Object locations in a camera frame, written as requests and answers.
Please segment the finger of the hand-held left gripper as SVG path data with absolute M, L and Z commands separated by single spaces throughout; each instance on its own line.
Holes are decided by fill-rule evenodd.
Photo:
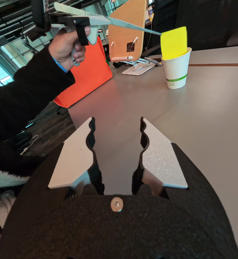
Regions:
M 89 18 L 90 33 L 87 36 L 90 45 L 95 45 L 97 43 L 98 37 L 98 27 L 101 25 L 111 25 L 112 22 L 109 18 L 105 16 L 87 15 Z

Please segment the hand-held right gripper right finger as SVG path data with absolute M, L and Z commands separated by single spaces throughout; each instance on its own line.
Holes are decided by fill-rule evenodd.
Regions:
M 136 195 L 143 184 L 154 196 L 161 196 L 165 188 L 188 189 L 172 142 L 144 117 L 140 119 L 140 132 L 143 149 L 132 176 L 132 194 Z

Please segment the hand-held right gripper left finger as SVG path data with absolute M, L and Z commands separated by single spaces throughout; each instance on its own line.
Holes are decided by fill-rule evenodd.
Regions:
M 49 189 L 70 187 L 77 194 L 82 194 L 84 186 L 92 184 L 99 195 L 104 195 L 102 174 L 93 149 L 94 132 L 95 118 L 90 117 L 63 142 Z

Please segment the metal tweezers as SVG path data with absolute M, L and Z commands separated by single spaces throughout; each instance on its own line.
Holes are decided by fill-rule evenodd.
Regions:
M 62 12 L 64 14 L 72 15 L 72 20 L 76 21 L 76 19 L 79 20 L 80 18 L 83 18 L 84 20 L 86 20 L 85 22 L 84 21 L 76 21 L 75 23 L 74 23 L 74 21 L 72 21 L 72 25 L 89 26 L 90 25 L 89 24 L 89 18 L 87 17 L 87 15 L 101 16 L 101 15 L 98 15 L 98 14 L 93 14 L 93 13 L 90 13 L 90 12 L 83 11 L 81 9 L 77 9 L 77 8 L 65 5 L 65 4 L 62 4 L 62 3 L 59 3 L 59 2 L 54 2 L 54 8 L 58 12 Z M 143 31 L 143 32 L 147 32 L 147 33 L 155 34 L 155 35 L 159 35 L 159 36 L 162 35 L 162 33 L 159 33 L 159 32 L 153 31 L 153 30 L 148 30 L 146 28 L 139 27 L 137 25 L 134 25 L 134 24 L 131 24 L 131 23 L 119 20 L 119 19 L 115 19 L 115 18 L 111 18 L 111 17 L 107 17 L 107 18 L 109 18 L 111 20 L 111 22 L 112 22 L 111 25 L 114 25 L 114 26 L 117 26 L 117 27 Z

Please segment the yellow sticky note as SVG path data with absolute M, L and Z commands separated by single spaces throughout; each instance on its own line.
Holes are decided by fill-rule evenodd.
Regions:
M 170 60 L 187 53 L 187 28 L 185 26 L 163 32 L 160 37 L 163 60 Z

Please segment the white paper cup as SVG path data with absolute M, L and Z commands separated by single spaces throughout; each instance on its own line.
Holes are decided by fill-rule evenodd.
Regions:
M 169 60 L 162 58 L 169 89 L 179 89 L 185 86 L 191 51 L 192 48 L 188 47 L 187 52 L 182 56 Z

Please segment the person's left forearm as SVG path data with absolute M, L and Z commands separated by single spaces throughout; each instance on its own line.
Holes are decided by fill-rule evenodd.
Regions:
M 17 135 L 61 92 L 75 83 L 45 47 L 0 87 L 0 141 Z

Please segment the grey desk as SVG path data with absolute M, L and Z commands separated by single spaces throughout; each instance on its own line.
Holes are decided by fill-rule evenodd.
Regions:
M 131 194 L 146 118 L 207 178 L 238 245 L 238 47 L 192 51 L 189 64 L 185 86 L 174 90 L 162 67 L 131 76 L 111 65 L 112 79 L 68 111 L 76 128 L 95 118 L 106 195 Z

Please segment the person's left hand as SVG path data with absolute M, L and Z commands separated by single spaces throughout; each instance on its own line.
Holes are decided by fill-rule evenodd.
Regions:
M 77 63 L 82 63 L 85 60 L 85 46 L 78 41 L 77 31 L 66 32 L 64 28 L 60 29 L 50 43 L 48 49 L 50 55 L 66 70 L 69 71 L 73 68 L 74 63 L 71 58 L 72 50 L 75 50 L 73 57 Z

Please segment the wooden tablet stand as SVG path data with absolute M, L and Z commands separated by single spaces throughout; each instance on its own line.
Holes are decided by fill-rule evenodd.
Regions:
M 117 8 L 109 18 L 145 28 L 146 18 L 145 0 L 129 0 Z M 122 72 L 125 75 L 139 76 L 153 66 L 141 59 L 143 52 L 144 31 L 116 26 L 115 22 L 108 25 L 109 57 L 111 62 L 123 62 L 132 65 Z

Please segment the blue wristband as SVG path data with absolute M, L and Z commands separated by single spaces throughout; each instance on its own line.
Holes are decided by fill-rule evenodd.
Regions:
M 52 57 L 52 59 L 63 72 L 68 73 L 68 71 L 55 58 Z

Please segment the orange felt bag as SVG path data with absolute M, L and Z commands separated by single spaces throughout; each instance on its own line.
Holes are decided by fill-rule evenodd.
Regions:
M 69 108 L 112 78 L 100 37 L 95 45 L 86 46 L 85 60 L 71 72 L 75 83 L 53 100 L 60 107 Z

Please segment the grey yellow scissors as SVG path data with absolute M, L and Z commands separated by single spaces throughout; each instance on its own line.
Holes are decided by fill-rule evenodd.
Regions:
M 150 63 L 153 63 L 153 64 L 155 64 L 155 65 L 158 66 L 158 67 L 163 66 L 162 63 L 160 63 L 160 62 L 158 62 L 158 61 L 156 61 L 156 60 L 154 60 L 154 59 L 151 59 L 151 58 L 149 58 L 149 57 L 144 57 L 144 60 L 146 60 L 146 61 L 148 61 L 148 62 L 150 62 Z

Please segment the person's dark jacket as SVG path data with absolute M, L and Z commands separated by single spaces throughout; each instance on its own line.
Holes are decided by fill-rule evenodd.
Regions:
M 0 134 L 0 234 L 15 200 L 16 192 L 29 180 L 43 156 L 23 156 L 6 145 Z

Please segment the black mesh office chair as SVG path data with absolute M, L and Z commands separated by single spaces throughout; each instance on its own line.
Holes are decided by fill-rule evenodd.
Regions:
M 153 1 L 151 29 L 160 33 L 183 27 L 187 46 L 207 50 L 227 46 L 238 31 L 238 0 Z

